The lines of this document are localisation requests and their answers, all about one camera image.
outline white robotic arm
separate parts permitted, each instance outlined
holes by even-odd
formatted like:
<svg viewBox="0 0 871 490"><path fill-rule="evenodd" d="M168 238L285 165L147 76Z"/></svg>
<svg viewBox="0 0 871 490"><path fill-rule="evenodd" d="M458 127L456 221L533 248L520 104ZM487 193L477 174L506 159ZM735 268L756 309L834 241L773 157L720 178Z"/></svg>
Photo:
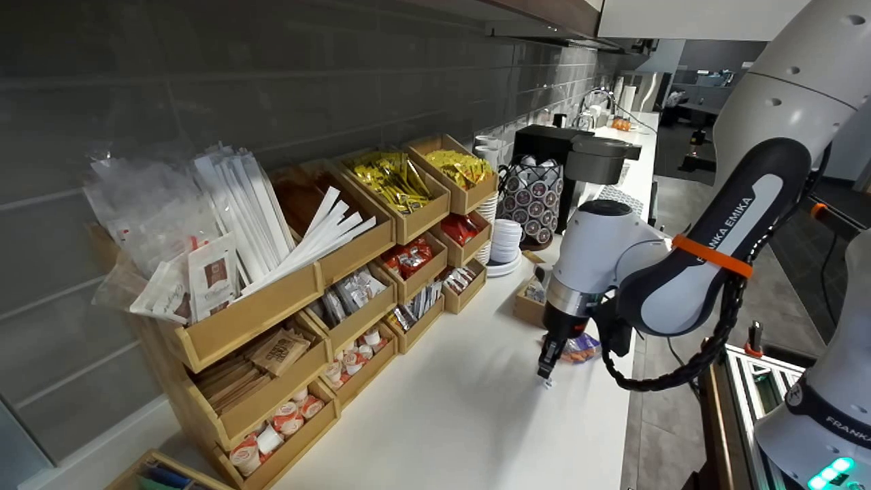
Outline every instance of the white robotic arm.
<svg viewBox="0 0 871 490"><path fill-rule="evenodd" d="M605 346L622 353L628 347L633 325L664 338L698 328L722 294L722 323L713 338L724 339L747 282L729 263L756 256L777 222L803 199L838 127L868 97L871 0L811 0L722 109L713 127L717 196L686 236L662 236L618 202L588 202L573 214L547 289L540 376L551 376L566 338L588 317L596 317ZM871 468L871 392L856 389L871 376L871 313L864 298L871 278L868 233L850 251L853 274L860 278L853 281L841 313L838 338L848 339L837 338L800 385L848 414L837 415L837 423L868 432L848 440L815 415L788 407L773 414L759 426L759 447L799 482L808 482L834 448L856 452L864 456L860 464ZM618 380L633 389L662 389L686 377L688 370L658 383ZM796 456L796 434L808 434L827 455Z"/></svg>

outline white countertop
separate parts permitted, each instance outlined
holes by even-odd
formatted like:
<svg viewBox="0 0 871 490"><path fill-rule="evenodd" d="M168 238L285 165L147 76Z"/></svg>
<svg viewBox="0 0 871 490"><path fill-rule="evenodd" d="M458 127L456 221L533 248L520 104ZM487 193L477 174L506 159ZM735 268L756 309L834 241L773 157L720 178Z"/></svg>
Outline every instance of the white countertop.
<svg viewBox="0 0 871 490"><path fill-rule="evenodd" d="M656 132L623 168L622 189L649 202ZM605 370L558 364L552 385L537 377L544 328L513 315L524 263L492 278L461 313L441 315L276 485L285 490L618 490L628 392ZM618 360L633 373L634 353Z"/></svg>

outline tiered wooden organizer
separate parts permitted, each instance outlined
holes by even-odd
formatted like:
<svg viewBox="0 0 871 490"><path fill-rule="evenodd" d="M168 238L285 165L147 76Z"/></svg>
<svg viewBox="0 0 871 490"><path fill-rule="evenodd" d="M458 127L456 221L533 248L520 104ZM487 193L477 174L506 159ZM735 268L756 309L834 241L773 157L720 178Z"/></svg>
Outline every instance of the tiered wooden organizer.
<svg viewBox="0 0 871 490"><path fill-rule="evenodd" d="M430 139L430 144L456 144L449 135ZM374 214L375 229L366 230L345 248L330 252L318 263L309 263L261 290L224 306L222 313L190 323L190 325L166 325L166 323L140 323L147 362L158 376L173 407L189 432L189 438L205 452L205 456L226 474L231 487L271 487L280 474L285 474L341 415L341 407L349 406L400 351L408 351L441 315L445 305L461 309L483 286L484 272L464 297L441 297L420 323L408 332L381 328L383 347L341 389L330 389L318 376L339 357L341 347L352 346L360 335L374 328L393 306L408 302L430 281L435 281L447 263L465 263L473 252L491 238L491 226L477 217L487 230L469 241L465 248L439 238L439 222L449 210L472 211L483 199L496 193L496 178L483 183L473 189L449 188L441 183L439 172L424 164L424 149L408 149L417 165L430 168L424 178L430 188L439 188L435 199L415 214L398 214L378 203L375 193L366 189L349 172L332 172L334 185L354 210ZM396 245L405 245L417 236L428 236L435 256L417 268L408 281L371 266L383 282L375 298L362 309L349 315L344 323L326 328L305 306L318 298L330 286L356 272L360 266L378 260L378 256ZM209 364L236 353L253 338L279 325L280 320L299 315L299 320L315 335L315 346L291 364L284 376L245 395L226 410L215 410L202 389L194 383L194 376ZM279 452L273 452L258 471L243 477L231 463L228 452L239 447L250 432L257 432L291 395L310 389L324 400L324 407L302 423Z"/></svg>

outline gray tiled wall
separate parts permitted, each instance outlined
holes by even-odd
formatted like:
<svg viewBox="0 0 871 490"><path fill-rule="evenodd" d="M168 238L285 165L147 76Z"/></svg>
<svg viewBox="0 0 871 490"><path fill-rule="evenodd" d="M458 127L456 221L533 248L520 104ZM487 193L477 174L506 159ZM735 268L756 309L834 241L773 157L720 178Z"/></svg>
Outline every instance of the gray tiled wall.
<svg viewBox="0 0 871 490"><path fill-rule="evenodd" d="M90 305L90 157L228 140L280 165L424 132L491 132L502 157L605 76L596 52L483 31L389 0L5 2L0 395L51 456L158 395L122 315Z"/></svg>

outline wooden compartment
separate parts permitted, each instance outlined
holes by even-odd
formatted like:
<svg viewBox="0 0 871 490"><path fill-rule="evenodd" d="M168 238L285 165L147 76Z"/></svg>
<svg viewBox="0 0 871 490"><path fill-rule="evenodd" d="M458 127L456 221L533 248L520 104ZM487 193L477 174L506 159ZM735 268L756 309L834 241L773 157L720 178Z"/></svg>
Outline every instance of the wooden compartment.
<svg viewBox="0 0 871 490"><path fill-rule="evenodd" d="M415 347L415 342L432 325L441 309L445 309L445 297L439 297L435 305L424 313L424 317L420 317L408 332L405 328L396 332L400 339L400 353Z"/></svg>
<svg viewBox="0 0 871 490"><path fill-rule="evenodd" d="M177 463L173 456L166 456L163 452L147 452L145 456L140 456L126 474L119 474L109 490L140 490L140 471L147 468L151 463L162 463L182 477L189 477L190 482L196 482L200 487L207 487L207 490L231 490L228 485L185 464L185 463Z"/></svg>
<svg viewBox="0 0 871 490"><path fill-rule="evenodd" d="M473 185L473 188L461 188L461 185L456 185L456 178L449 178L439 165L432 165L432 164L428 159L428 151L432 151L432 149L458 149L458 151L472 155L458 139L452 139L452 135L447 135L447 132L445 132L445 135L430 135L430 139L415 139L415 140L408 144L408 149L411 149L411 157L415 157L422 168L428 168L445 188L449 188L449 193L452 193L452 211L469 214L469 211L479 210L479 206L496 193L498 178L496 178L496 172L492 172L492 168L487 172L487 177L484 177L479 185Z"/></svg>
<svg viewBox="0 0 871 490"><path fill-rule="evenodd" d="M477 268L477 278L456 294L456 289L445 286L445 309L461 313L487 282L487 266L483 260L469 260L472 268Z"/></svg>
<svg viewBox="0 0 871 490"><path fill-rule="evenodd" d="M305 351L284 376L245 395L243 402L228 406L226 410L215 410L207 395L189 377L185 392L196 406L200 415L212 423L215 440L224 448L234 448L250 434L271 414L276 414L295 392L309 385L322 366L330 362L330 347L318 325L299 315L318 342Z"/></svg>
<svg viewBox="0 0 871 490"><path fill-rule="evenodd" d="M441 217L447 217L449 211L449 189L430 174L424 172L420 164L415 164L415 155L408 151L408 164L420 168L420 177L428 183L428 188L432 188L432 202L424 203L422 210L411 211L411 214L403 214L398 210L393 210L389 203L383 203L378 199L378 193L374 193L367 185L362 185L352 168L344 168L339 172L339 178L345 178L352 183L360 193L367 193L374 202L378 202L393 222L396 222L396 241L398 245L405 245L411 241L415 236L424 233L428 229L432 229Z"/></svg>
<svg viewBox="0 0 871 490"><path fill-rule="evenodd" d="M396 245L393 214L375 199L362 196L354 183L334 177L330 172L332 165L334 164L330 159L310 159L310 164L299 164L285 172L279 172L273 177L276 193L284 206L290 203L285 189L291 189L291 185L310 185L310 188L315 185L324 189L326 185L332 185L341 189L341 199L362 214L362 221L375 217L374 229L360 233L354 241L332 251L330 256L318 259L324 286L334 286L339 281L344 281L345 274L352 274L354 268L360 268L362 263L374 260L375 256L381 256Z"/></svg>
<svg viewBox="0 0 871 490"><path fill-rule="evenodd" d="M400 272L378 263L396 282L398 282L398 302L405 305L411 302L428 282L432 282L445 266L447 266L447 248L432 236L432 233L424 233L424 238L430 241L432 248L432 259L420 266L408 281L403 281Z"/></svg>
<svg viewBox="0 0 871 490"><path fill-rule="evenodd" d="M332 389L334 400L345 407L352 400L356 400L356 395L374 380L378 377L378 373L398 357L400 351L400 339L389 325L378 328L383 338L381 351L362 364L362 370L349 377L349 383L344 383L341 389Z"/></svg>
<svg viewBox="0 0 871 490"><path fill-rule="evenodd" d="M472 222L477 222L483 230L479 230L473 238L469 238L465 245L456 241L456 238L441 229L441 222L432 229L432 233L435 233L435 236L445 241L445 248L447 248L447 263L449 263L449 266L461 266L461 263L477 259L477 252L491 241L491 233L492 233L491 221L484 221L479 211L472 211L469 217L472 217Z"/></svg>
<svg viewBox="0 0 871 490"><path fill-rule="evenodd" d="M226 353L273 328L279 320L295 315L302 305L318 298L322 294L322 266L305 263L200 323L173 328L162 325L162 332L177 357L194 373L202 373Z"/></svg>
<svg viewBox="0 0 871 490"><path fill-rule="evenodd" d="M243 490L265 490L276 485L305 452L322 440L322 434L334 423L341 406L332 400L332 392L322 380L310 383L310 392L324 400L324 407L309 419L299 432L285 438L247 479L234 468L226 452L219 452L219 463Z"/></svg>
<svg viewBox="0 0 871 490"><path fill-rule="evenodd" d="M322 328L322 335L326 338L330 346L330 360L334 360L334 353L341 347L345 347L352 339L356 339L362 332L367 332L378 317L383 317L396 305L398 305L398 282L389 278L388 268L381 266L371 266L371 272L388 286L378 297L374 297L367 305L362 305L360 309L354 309L345 320L341 320L339 325L326 325L322 317L315 317L314 313L305 313L309 320L314 325Z"/></svg>

